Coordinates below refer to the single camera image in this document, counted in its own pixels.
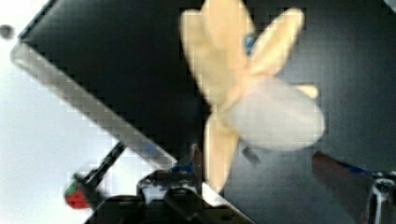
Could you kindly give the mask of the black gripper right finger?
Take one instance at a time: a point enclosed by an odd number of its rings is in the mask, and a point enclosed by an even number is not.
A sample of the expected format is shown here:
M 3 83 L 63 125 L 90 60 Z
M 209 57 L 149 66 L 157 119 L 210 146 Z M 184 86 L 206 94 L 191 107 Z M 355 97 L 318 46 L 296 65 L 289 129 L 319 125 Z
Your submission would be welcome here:
M 312 172 L 356 224 L 396 223 L 394 171 L 368 171 L 317 151 Z

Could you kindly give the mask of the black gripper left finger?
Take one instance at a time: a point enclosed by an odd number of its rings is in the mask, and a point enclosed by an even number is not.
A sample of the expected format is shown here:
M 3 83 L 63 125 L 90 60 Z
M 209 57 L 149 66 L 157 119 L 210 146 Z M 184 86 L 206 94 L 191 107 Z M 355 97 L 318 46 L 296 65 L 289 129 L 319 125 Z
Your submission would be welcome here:
M 203 183 L 203 154 L 196 144 L 185 162 L 178 162 L 167 170 L 157 170 L 141 179 L 136 193 L 145 200 L 162 200 L 172 189 L 189 189 L 200 195 Z

